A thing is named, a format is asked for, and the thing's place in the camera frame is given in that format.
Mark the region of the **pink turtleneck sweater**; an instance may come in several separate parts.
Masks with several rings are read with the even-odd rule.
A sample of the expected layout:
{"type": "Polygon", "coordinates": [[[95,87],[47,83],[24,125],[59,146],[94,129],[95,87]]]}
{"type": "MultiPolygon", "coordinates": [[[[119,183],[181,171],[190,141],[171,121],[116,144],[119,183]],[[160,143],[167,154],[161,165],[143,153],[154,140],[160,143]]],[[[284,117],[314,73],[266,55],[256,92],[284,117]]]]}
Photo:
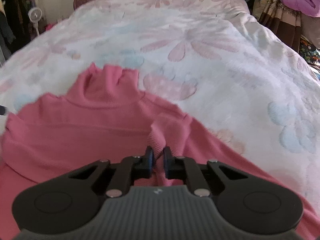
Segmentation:
{"type": "Polygon", "coordinates": [[[310,204],[177,106],[139,72],[94,64],[63,96],[9,113],[1,135],[1,239],[319,239],[310,204]],[[111,165],[144,155],[150,179],[107,197],[111,165]],[[163,149],[199,164],[210,197],[165,177],[163,149]]]}

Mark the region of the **dark hanging clothes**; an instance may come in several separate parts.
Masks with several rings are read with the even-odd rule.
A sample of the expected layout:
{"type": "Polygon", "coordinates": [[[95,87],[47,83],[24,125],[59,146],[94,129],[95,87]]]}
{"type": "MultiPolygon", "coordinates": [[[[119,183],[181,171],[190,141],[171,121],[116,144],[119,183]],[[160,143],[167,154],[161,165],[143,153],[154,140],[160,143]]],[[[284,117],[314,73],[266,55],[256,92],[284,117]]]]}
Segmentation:
{"type": "Polygon", "coordinates": [[[30,21],[28,12],[36,6],[35,0],[1,0],[7,23],[13,34],[13,39],[8,41],[10,52],[20,50],[35,36],[35,29],[30,21]]]}

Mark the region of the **white standing fan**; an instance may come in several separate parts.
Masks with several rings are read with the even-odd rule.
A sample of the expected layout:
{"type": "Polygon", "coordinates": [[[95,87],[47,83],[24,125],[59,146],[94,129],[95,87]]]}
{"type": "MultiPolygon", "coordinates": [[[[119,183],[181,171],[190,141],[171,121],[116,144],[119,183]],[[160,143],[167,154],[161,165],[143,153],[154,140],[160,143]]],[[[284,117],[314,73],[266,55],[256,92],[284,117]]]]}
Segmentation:
{"type": "Polygon", "coordinates": [[[37,36],[40,35],[39,32],[39,21],[42,18],[42,10],[39,7],[33,7],[28,12],[29,20],[33,24],[37,36]]]}

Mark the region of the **floral white duvet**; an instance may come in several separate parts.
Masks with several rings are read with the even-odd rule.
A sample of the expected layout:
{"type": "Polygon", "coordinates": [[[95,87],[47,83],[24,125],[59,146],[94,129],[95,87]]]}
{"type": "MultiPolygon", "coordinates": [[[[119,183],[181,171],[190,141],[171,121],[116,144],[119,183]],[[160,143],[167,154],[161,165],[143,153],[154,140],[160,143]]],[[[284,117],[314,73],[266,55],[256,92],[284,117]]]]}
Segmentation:
{"type": "Polygon", "coordinates": [[[244,0],[88,2],[8,59],[1,104],[63,94],[90,63],[137,69],[141,89],[319,209],[319,81],[244,0]]]}

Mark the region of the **brown patterned curtain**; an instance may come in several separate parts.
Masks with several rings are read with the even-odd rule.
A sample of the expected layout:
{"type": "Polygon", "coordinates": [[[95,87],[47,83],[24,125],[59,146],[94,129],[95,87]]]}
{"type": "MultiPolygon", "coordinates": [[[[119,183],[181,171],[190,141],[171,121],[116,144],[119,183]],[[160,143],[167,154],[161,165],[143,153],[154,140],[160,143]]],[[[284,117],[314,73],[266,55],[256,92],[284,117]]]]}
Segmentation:
{"type": "Polygon", "coordinates": [[[280,0],[267,0],[258,22],[270,29],[283,43],[299,52],[302,34],[301,13],[280,0]]]}

